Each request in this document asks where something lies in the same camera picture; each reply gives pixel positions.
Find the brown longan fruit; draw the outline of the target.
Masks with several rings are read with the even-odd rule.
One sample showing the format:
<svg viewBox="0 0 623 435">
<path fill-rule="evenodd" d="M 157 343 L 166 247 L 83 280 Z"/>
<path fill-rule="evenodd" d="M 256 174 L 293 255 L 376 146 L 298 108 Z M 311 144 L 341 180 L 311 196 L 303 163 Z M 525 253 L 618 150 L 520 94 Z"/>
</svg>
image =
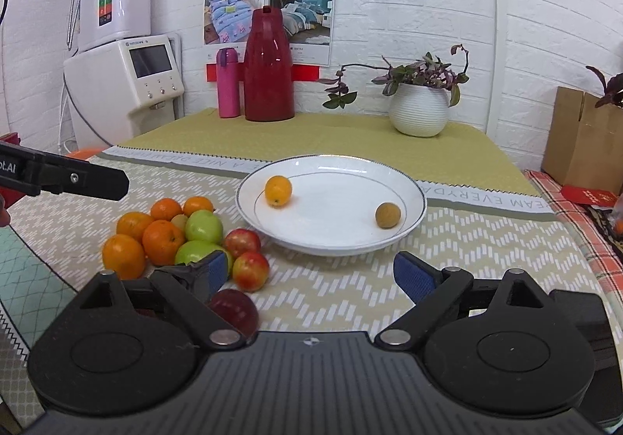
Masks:
<svg viewBox="0 0 623 435">
<path fill-rule="evenodd" d="M 393 202 L 383 202 L 375 211 L 377 225 L 384 230 L 389 230 L 398 225 L 401 219 L 401 209 Z"/>
</svg>

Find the red yellow apple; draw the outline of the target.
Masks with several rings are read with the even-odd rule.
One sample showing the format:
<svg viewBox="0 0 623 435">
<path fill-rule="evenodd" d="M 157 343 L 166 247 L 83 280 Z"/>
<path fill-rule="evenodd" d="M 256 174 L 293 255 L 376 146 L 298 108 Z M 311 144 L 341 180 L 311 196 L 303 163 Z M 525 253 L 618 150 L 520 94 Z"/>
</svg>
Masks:
<svg viewBox="0 0 623 435">
<path fill-rule="evenodd" d="M 238 259 L 248 252 L 261 252 L 261 239 L 254 231 L 236 228 L 226 235 L 223 246 L 233 259 Z"/>
<path fill-rule="evenodd" d="M 232 280 L 242 291 L 253 293 L 262 289 L 269 273 L 269 263 L 261 253 L 246 252 L 233 262 Z"/>
</svg>

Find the dark red plum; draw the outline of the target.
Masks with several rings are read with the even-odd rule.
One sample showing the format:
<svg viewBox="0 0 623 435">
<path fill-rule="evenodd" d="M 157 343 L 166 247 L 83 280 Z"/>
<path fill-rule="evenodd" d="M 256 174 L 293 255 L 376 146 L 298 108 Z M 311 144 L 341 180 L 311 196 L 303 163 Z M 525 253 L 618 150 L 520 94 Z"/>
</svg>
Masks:
<svg viewBox="0 0 623 435">
<path fill-rule="evenodd" d="M 258 332 L 260 316 L 255 303 L 243 292 L 237 289 L 222 289 L 207 303 L 213 310 L 246 339 L 250 339 Z"/>
</svg>

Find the purple plant in box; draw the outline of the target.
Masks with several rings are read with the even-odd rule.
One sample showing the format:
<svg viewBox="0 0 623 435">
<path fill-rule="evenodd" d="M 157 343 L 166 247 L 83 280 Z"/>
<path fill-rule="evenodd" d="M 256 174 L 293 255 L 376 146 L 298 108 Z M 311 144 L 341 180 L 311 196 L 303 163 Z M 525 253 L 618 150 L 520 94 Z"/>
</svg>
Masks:
<svg viewBox="0 0 623 435">
<path fill-rule="evenodd" d="M 603 87 L 603 96 L 595 104 L 595 108 L 605 105 L 623 107 L 623 74 L 617 74 L 606 80 L 605 75 L 598 68 L 586 65 L 586 68 L 593 72 L 599 79 Z"/>
</svg>

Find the red thermos jug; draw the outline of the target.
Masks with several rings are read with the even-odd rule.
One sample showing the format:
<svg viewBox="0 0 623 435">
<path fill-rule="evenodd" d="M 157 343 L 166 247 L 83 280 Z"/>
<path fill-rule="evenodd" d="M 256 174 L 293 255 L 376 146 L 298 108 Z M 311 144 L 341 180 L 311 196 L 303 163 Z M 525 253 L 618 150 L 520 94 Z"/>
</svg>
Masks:
<svg viewBox="0 0 623 435">
<path fill-rule="evenodd" d="M 295 115 L 291 67 L 282 11 L 269 5 L 256 9 L 244 56 L 244 112 L 248 121 L 283 121 Z"/>
</svg>

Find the white water dispenser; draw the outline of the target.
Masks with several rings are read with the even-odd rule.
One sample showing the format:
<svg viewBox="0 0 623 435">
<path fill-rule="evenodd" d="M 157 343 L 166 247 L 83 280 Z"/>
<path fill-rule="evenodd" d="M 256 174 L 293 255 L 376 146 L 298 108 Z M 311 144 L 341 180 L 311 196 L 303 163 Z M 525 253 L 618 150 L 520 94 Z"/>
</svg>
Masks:
<svg viewBox="0 0 623 435">
<path fill-rule="evenodd" d="M 63 62 L 80 149 L 108 148 L 185 116 L 177 35 L 114 41 Z"/>
</svg>

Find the large orange front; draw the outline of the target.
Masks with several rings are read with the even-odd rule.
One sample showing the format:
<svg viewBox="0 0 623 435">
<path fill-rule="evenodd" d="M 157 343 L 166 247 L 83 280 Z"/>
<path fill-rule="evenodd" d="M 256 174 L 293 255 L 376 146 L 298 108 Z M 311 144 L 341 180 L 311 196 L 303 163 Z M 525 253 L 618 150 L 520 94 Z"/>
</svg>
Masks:
<svg viewBox="0 0 623 435">
<path fill-rule="evenodd" d="M 110 237 L 101 250 L 102 265 L 113 270 L 120 280 L 140 278 L 147 268 L 143 246 L 134 238 L 117 234 Z"/>
</svg>

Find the black smartphone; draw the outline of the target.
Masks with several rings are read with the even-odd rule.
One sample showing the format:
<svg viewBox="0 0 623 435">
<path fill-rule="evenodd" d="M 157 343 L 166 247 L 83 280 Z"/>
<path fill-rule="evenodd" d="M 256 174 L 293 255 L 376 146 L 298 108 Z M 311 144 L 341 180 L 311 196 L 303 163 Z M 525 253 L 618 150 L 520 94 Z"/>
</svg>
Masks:
<svg viewBox="0 0 623 435">
<path fill-rule="evenodd" d="M 554 289 L 549 297 L 589 343 L 595 372 L 580 411 L 602 428 L 622 420 L 622 377 L 614 336 L 600 296 Z"/>
</svg>

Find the large green apple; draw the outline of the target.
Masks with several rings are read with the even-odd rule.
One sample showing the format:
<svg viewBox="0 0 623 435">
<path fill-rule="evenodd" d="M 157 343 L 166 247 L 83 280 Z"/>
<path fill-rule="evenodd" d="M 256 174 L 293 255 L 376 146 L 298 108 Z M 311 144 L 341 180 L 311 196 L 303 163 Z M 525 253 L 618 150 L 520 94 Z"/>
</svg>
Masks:
<svg viewBox="0 0 623 435">
<path fill-rule="evenodd" d="M 190 264 L 199 262 L 215 252 L 222 252 L 225 254 L 227 259 L 228 274 L 231 274 L 233 266 L 233 258 L 231 254 L 221 245 L 202 240 L 190 240 L 184 243 L 175 254 L 175 263 Z"/>
</svg>

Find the pink water bottle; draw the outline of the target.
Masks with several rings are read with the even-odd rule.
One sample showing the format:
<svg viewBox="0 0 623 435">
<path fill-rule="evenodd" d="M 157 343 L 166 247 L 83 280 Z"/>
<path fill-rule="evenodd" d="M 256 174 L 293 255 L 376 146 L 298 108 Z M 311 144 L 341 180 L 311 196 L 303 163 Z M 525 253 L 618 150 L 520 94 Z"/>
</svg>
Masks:
<svg viewBox="0 0 623 435">
<path fill-rule="evenodd" d="M 236 118 L 241 114 L 238 66 L 238 53 L 234 48 L 222 48 L 216 54 L 218 114 L 222 119 Z"/>
</svg>

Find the white pot purple plant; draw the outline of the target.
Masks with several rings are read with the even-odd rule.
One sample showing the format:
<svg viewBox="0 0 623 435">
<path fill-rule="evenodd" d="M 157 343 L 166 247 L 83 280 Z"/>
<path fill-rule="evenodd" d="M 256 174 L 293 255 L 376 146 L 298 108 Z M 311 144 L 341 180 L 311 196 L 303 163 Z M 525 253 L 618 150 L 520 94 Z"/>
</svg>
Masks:
<svg viewBox="0 0 623 435">
<path fill-rule="evenodd" d="M 350 68 L 373 70 L 372 83 L 381 88 L 381 94 L 390 100 L 389 118 L 395 130 L 417 138 L 432 138 L 447 126 L 450 109 L 461 98 L 461 87 L 469 81 L 469 50 L 455 44 L 450 54 L 462 54 L 464 66 L 458 72 L 434 54 L 424 54 L 409 64 L 393 65 L 384 60 L 381 66 L 349 63 L 341 65 L 329 78 L 320 78 L 326 99 L 326 109 L 343 109 L 355 103 L 357 90 L 345 82 Z"/>
</svg>

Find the orange with stem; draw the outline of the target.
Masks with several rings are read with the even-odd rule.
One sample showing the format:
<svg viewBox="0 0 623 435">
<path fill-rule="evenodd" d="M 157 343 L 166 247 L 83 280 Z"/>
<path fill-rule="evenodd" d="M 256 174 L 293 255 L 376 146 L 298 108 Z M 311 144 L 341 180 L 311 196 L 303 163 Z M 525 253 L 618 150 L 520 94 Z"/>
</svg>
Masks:
<svg viewBox="0 0 623 435">
<path fill-rule="evenodd" d="M 153 267 L 170 267 L 178 249 L 186 242 L 185 234 L 166 220 L 153 221 L 144 231 L 141 243 Z"/>
</svg>

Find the small green apple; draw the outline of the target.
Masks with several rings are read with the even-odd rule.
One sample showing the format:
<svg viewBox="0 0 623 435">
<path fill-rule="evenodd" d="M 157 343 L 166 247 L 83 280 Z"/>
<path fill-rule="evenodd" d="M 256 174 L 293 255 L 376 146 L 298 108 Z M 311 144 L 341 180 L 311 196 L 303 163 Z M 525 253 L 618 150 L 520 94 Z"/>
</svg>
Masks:
<svg viewBox="0 0 623 435">
<path fill-rule="evenodd" d="M 221 244 L 224 238 L 224 227 L 221 219 L 209 210 L 200 209 L 194 212 L 185 226 L 186 239 L 200 240 L 212 244 Z"/>
</svg>

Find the small orange back left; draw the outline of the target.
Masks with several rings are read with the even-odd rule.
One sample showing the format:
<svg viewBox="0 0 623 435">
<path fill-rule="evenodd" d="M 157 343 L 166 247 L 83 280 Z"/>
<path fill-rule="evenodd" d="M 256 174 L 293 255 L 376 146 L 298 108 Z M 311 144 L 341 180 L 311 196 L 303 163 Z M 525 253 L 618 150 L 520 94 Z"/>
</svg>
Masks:
<svg viewBox="0 0 623 435">
<path fill-rule="evenodd" d="M 162 198 L 153 203 L 150 215 L 154 220 L 171 221 L 174 217 L 184 213 L 181 205 L 172 198 Z"/>
</svg>

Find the small yellow orange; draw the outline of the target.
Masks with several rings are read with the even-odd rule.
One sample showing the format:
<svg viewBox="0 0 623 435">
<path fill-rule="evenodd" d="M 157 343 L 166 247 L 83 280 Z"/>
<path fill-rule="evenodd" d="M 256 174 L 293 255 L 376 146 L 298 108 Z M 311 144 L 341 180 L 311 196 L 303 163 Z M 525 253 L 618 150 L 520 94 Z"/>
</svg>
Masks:
<svg viewBox="0 0 623 435">
<path fill-rule="evenodd" d="M 270 206 L 285 206 L 292 195 L 291 182 L 285 176 L 272 176 L 265 184 L 264 195 Z"/>
</svg>

